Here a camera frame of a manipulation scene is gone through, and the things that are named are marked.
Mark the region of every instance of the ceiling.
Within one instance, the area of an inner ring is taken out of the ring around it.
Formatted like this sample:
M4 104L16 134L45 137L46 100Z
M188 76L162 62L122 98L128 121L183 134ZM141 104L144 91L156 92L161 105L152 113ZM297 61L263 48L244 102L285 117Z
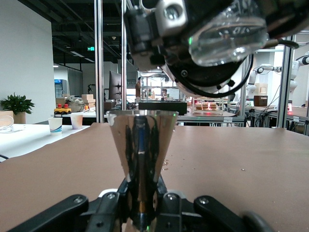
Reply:
M92 63L95 52L95 0L19 0L52 24L54 63ZM127 6L138 0L127 0ZM104 61L121 59L121 1L103 0ZM84 56L81 58L71 51Z

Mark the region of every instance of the clear plastic bottle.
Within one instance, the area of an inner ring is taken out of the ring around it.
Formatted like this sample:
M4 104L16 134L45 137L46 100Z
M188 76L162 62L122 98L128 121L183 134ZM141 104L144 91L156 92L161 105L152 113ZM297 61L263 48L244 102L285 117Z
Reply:
M253 0L234 0L188 40L192 60L215 66L244 59L268 39L265 20Z

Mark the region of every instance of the plant pot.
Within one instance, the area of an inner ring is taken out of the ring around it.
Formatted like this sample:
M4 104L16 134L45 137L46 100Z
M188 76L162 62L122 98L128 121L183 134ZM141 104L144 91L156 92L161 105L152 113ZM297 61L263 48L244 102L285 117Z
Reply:
M19 112L17 115L14 115L15 124L26 124L26 112Z

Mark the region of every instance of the white paper cup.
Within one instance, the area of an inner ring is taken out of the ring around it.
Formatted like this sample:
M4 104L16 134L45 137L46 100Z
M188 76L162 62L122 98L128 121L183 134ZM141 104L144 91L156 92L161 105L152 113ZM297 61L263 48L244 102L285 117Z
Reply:
M74 130L81 129L83 125L83 115L71 115L71 123Z
M51 135L62 134L62 118L61 117L50 117L48 119L49 130Z

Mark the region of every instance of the metal jigger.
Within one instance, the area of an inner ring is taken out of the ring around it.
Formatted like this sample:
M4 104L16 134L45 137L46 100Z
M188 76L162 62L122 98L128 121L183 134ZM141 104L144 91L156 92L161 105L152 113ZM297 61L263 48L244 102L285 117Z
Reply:
M132 196L130 218L141 232L155 218L154 193L177 116L171 111L107 112Z

